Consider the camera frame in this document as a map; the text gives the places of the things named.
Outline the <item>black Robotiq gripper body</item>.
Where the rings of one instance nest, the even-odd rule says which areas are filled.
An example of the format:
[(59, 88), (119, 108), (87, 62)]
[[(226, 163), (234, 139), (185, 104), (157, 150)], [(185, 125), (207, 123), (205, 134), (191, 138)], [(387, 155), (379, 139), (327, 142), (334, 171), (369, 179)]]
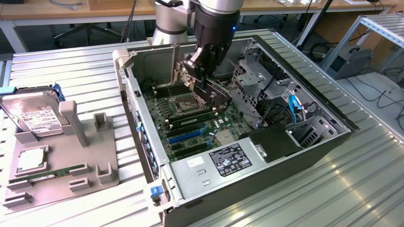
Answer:
[(197, 46), (227, 46), (233, 39), (237, 19), (238, 10), (230, 14), (218, 14), (205, 9), (195, 9), (193, 34), (195, 36)]

